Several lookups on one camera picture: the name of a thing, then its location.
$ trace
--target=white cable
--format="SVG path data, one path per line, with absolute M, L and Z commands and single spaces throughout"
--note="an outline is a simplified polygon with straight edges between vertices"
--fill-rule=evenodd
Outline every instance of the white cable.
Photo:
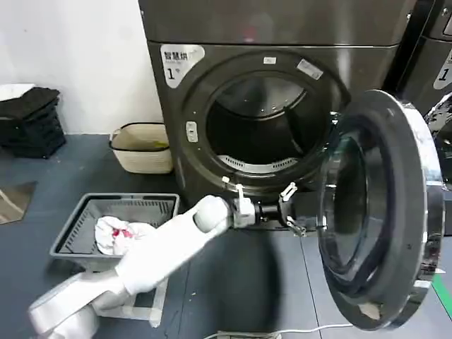
M 235 336 L 241 336 L 245 338 L 267 338 L 267 339 L 274 339 L 278 335 L 283 333 L 312 333 L 320 330 L 324 330 L 325 328 L 341 328 L 341 327 L 352 327 L 353 325 L 351 323 L 332 323 L 330 325 L 323 325 L 319 327 L 312 328 L 310 330 L 280 330 L 275 331 L 269 334 L 252 334 L 252 333 L 243 333 L 243 332 L 221 332 L 209 335 L 205 337 L 204 339 L 212 339 L 217 338 L 224 335 L 235 335 Z

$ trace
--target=red and white cloth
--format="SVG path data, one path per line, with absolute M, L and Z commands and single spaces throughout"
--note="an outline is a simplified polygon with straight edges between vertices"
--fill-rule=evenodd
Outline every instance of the red and white cloth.
M 155 228 L 145 222 L 127 222 L 106 216 L 97 220 L 95 241 L 101 253 L 122 256 L 135 242 L 153 232 Z

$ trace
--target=beige storage basket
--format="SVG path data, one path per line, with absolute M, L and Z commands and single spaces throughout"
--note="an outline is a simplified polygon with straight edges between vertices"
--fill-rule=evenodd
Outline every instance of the beige storage basket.
M 109 146 L 127 172 L 164 174 L 172 171 L 171 152 L 164 124 L 124 125 L 110 135 Z

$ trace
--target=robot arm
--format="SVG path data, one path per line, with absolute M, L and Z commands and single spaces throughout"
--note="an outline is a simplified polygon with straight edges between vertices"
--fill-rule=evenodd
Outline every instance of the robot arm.
M 40 338 L 93 336 L 98 327 L 95 309 L 111 309 L 152 290 L 233 226 L 233 220 L 223 199 L 204 197 L 138 242 L 114 269 L 79 273 L 40 297 L 28 311 L 35 330 Z

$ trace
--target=gray plastic laundry basket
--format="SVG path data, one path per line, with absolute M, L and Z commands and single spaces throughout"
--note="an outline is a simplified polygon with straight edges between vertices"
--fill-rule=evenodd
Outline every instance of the gray plastic laundry basket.
M 86 270 L 109 270 L 121 256 L 108 256 L 97 249 L 94 236 L 97 219 L 109 215 L 159 227 L 178 210 L 177 194 L 86 194 L 64 225 L 50 255 L 73 261 Z

